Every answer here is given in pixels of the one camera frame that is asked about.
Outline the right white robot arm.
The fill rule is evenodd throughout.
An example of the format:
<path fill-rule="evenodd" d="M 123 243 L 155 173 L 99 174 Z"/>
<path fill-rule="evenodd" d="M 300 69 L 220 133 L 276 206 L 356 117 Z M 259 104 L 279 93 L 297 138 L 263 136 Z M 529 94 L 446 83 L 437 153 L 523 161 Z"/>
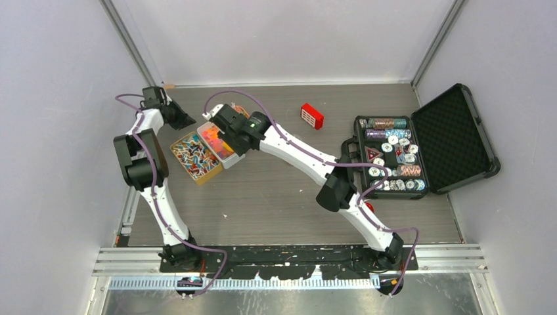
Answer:
<path fill-rule="evenodd" d="M 403 240 L 387 228 L 366 206 L 354 184 L 349 156 L 322 153 L 288 134 L 268 115 L 253 112 L 250 117 L 228 104 L 218 104 L 204 113 L 218 129 L 218 137 L 239 155 L 249 150 L 271 154 L 306 174 L 320 186 L 316 202 L 350 222 L 375 251 L 375 261 L 383 269 L 401 262 Z"/>

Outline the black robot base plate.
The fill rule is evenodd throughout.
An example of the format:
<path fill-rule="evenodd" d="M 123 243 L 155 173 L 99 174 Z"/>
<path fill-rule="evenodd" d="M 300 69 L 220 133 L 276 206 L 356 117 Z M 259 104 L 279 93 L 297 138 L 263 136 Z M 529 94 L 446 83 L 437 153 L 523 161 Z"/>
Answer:
<path fill-rule="evenodd" d="M 386 267 L 379 252 L 366 245 L 237 245 L 190 249 L 185 257 L 158 250 L 161 272 L 194 272 L 219 280 L 324 280 L 364 279 L 371 274 L 398 273 L 406 266 L 418 269 L 415 253 L 404 247 L 399 262 Z"/>

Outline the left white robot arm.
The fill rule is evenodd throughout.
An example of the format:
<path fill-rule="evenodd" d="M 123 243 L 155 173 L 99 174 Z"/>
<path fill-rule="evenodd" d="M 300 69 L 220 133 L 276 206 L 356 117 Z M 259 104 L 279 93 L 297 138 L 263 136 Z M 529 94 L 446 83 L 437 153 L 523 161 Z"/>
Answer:
<path fill-rule="evenodd" d="M 113 139 L 123 179 L 151 208 L 163 237 L 159 254 L 163 263 L 195 271 L 202 261 L 201 253 L 169 192 L 169 167 L 157 134 L 164 125 L 181 130 L 196 120 L 163 87 L 145 87 L 138 95 L 138 106 L 125 101 L 126 96 L 119 94 L 115 99 L 135 111 L 135 122 L 126 134 Z"/>

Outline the white tray of gummy candies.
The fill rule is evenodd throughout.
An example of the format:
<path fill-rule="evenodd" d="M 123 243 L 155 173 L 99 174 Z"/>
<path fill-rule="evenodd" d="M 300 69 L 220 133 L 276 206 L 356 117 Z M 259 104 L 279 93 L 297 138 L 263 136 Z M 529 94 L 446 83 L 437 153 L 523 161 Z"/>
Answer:
<path fill-rule="evenodd" d="M 206 122 L 199 126 L 196 131 L 204 144 L 221 162 L 224 169 L 230 169 L 233 165 L 245 158 L 245 156 L 236 154 L 226 142 L 218 137 L 220 129 L 213 123 Z"/>

